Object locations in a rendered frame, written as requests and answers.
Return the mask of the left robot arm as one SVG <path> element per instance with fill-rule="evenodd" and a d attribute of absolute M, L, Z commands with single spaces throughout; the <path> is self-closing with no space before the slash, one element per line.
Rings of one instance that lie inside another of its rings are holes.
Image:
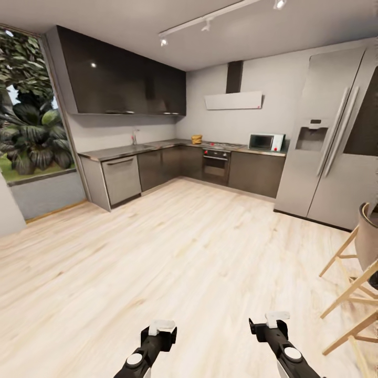
<path fill-rule="evenodd" d="M 174 331 L 160 331 L 159 328 Z M 151 319 L 148 329 L 141 332 L 141 347 L 126 359 L 124 369 L 113 378 L 151 378 L 151 368 L 159 352 L 169 352 L 172 344 L 176 343 L 176 335 L 175 321 Z"/>

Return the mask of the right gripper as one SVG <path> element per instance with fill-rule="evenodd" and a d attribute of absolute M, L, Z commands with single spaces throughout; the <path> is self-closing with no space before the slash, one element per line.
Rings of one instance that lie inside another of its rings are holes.
<path fill-rule="evenodd" d="M 287 325 L 283 321 L 277 321 L 276 323 L 277 328 L 269 328 L 266 323 L 254 324 L 251 318 L 249 318 L 249 325 L 252 335 L 256 335 L 259 343 L 268 342 L 270 347 L 272 340 L 276 336 L 282 336 L 285 337 L 286 340 L 289 340 Z"/>

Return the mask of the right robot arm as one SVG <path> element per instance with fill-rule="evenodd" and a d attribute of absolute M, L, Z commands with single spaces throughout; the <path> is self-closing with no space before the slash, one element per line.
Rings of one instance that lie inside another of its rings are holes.
<path fill-rule="evenodd" d="M 254 324 L 249 318 L 252 335 L 259 343 L 268 342 L 277 358 L 277 368 L 281 378 L 321 378 L 303 357 L 302 353 L 289 341 L 287 325 L 290 312 L 269 311 L 265 313 L 266 323 Z"/>

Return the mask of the popcorn bag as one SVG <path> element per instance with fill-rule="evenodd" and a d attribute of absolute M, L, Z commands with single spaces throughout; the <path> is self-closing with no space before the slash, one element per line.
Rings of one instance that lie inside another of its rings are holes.
<path fill-rule="evenodd" d="M 193 144 L 203 144 L 202 135 L 191 136 L 191 140 Z"/>

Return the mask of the microwave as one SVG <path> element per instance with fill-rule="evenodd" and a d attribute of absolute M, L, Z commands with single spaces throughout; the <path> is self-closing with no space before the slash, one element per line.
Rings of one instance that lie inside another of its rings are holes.
<path fill-rule="evenodd" d="M 286 134 L 255 132 L 250 134 L 249 149 L 280 152 L 283 149 Z"/>

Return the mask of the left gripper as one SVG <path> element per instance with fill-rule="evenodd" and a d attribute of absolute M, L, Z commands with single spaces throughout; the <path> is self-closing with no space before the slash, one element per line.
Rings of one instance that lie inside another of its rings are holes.
<path fill-rule="evenodd" d="M 160 331 L 157 335 L 149 335 L 148 329 L 141 332 L 141 346 L 145 343 L 152 344 L 155 347 L 155 357 L 158 357 L 160 351 L 169 352 L 172 344 L 176 343 L 177 327 L 174 331 Z"/>

